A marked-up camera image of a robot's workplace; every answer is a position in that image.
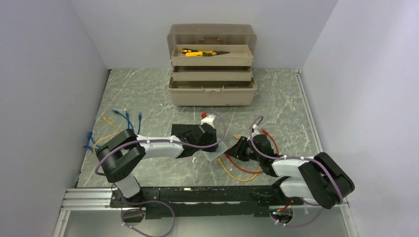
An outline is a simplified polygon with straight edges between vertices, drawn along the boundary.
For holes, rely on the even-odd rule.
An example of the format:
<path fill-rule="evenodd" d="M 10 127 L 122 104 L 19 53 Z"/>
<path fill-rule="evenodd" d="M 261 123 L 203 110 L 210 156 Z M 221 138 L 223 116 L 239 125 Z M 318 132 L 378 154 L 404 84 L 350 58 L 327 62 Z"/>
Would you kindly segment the white mini router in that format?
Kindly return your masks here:
<path fill-rule="evenodd" d="M 213 152 L 206 152 L 203 151 L 205 156 L 208 158 L 209 161 L 213 161 L 217 159 L 219 156 L 223 155 L 228 150 L 228 147 L 225 145 L 223 141 L 218 144 L 218 147 Z"/>

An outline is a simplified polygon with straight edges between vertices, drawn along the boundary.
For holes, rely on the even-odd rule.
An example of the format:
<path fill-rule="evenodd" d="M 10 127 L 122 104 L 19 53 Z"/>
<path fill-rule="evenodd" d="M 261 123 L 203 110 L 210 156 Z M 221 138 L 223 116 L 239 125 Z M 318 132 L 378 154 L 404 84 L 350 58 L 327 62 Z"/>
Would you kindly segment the black network switch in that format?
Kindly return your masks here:
<path fill-rule="evenodd" d="M 187 133 L 192 133 L 198 135 L 201 130 L 199 129 L 198 124 L 172 124 L 171 125 L 171 135 L 181 137 Z"/>

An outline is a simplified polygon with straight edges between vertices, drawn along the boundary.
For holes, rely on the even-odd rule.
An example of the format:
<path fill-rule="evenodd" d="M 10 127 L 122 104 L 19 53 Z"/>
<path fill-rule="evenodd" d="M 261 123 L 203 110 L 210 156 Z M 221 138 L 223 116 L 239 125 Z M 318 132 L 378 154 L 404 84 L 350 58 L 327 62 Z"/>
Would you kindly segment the blue ethernet cable long loop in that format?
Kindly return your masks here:
<path fill-rule="evenodd" d="M 142 113 L 138 114 L 138 127 L 137 127 L 137 135 L 140 134 L 141 131 L 141 123 L 142 123 Z"/>

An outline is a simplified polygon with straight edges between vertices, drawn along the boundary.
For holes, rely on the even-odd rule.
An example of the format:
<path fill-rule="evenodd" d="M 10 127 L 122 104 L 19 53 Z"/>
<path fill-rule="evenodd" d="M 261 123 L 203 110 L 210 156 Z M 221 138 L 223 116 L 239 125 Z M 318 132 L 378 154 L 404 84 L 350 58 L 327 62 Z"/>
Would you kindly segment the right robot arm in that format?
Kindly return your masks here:
<path fill-rule="evenodd" d="M 241 137 L 226 154 L 243 162 L 256 161 L 263 173 L 276 177 L 272 198 L 278 205 L 299 198 L 331 209 L 355 190 L 353 181 L 327 153 L 311 158 L 280 155 L 266 134 Z"/>

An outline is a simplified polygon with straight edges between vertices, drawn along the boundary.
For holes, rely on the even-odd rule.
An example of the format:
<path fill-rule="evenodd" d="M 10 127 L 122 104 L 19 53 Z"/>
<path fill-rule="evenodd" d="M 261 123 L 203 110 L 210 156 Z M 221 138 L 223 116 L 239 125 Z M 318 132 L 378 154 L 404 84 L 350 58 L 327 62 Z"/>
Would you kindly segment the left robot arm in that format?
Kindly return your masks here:
<path fill-rule="evenodd" d="M 198 151 L 215 152 L 216 129 L 208 123 L 174 124 L 170 137 L 145 137 L 125 129 L 96 149 L 103 174 L 123 194 L 123 202 L 136 207 L 142 201 L 140 184 L 132 171 L 148 158 L 185 158 Z"/>

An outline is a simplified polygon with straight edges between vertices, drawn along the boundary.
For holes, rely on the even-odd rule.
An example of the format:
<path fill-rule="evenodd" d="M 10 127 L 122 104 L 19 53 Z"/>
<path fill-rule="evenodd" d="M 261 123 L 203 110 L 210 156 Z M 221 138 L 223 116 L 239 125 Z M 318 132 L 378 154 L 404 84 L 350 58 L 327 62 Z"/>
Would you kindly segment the beige plastic toolbox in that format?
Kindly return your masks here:
<path fill-rule="evenodd" d="M 173 24 L 167 35 L 172 72 L 168 91 L 176 106 L 249 106 L 257 36 L 248 24 Z M 187 57 L 183 48 L 229 51 Z"/>

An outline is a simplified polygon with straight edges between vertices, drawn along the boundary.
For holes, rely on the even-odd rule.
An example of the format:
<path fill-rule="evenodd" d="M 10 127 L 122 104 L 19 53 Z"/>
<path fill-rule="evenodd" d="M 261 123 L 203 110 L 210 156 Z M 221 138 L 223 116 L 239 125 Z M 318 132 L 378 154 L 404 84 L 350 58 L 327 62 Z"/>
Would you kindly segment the yellow black pliers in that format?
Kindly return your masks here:
<path fill-rule="evenodd" d="M 229 51 L 196 51 L 196 52 L 186 52 L 187 57 L 212 57 L 216 55 L 229 54 Z"/>

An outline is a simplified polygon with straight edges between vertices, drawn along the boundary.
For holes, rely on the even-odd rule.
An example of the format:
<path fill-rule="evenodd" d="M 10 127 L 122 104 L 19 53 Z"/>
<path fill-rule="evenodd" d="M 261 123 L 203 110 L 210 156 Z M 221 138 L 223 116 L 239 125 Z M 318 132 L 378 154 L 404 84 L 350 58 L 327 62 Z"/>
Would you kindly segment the yellow black screwdriver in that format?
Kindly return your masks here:
<path fill-rule="evenodd" d="M 199 50 L 195 50 L 195 49 L 183 48 L 181 52 L 183 54 L 187 54 L 187 53 L 196 53 L 196 52 L 200 52 L 200 51 Z"/>

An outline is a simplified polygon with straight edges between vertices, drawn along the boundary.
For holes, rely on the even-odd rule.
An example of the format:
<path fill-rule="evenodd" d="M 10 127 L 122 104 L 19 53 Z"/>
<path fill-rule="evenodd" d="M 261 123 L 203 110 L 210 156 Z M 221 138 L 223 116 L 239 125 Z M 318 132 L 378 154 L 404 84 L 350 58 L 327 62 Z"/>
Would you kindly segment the aluminium frame rail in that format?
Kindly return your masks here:
<path fill-rule="evenodd" d="M 187 87 L 171 69 L 112 69 L 93 136 L 101 145 L 87 152 L 75 189 L 68 189 L 56 231 L 77 237 L 343 237 L 348 234 L 336 195 L 314 201 L 305 183 L 336 178 L 324 172 L 299 74 L 291 69 L 255 69 L 240 93 L 250 105 L 177 106 L 170 90 Z M 223 152 L 210 160 L 202 151 L 175 143 L 172 127 L 198 129 L 202 113 L 215 116 L 217 138 L 239 155 L 252 144 L 278 173 L 249 180 Z M 310 176 L 310 172 L 322 171 Z"/>

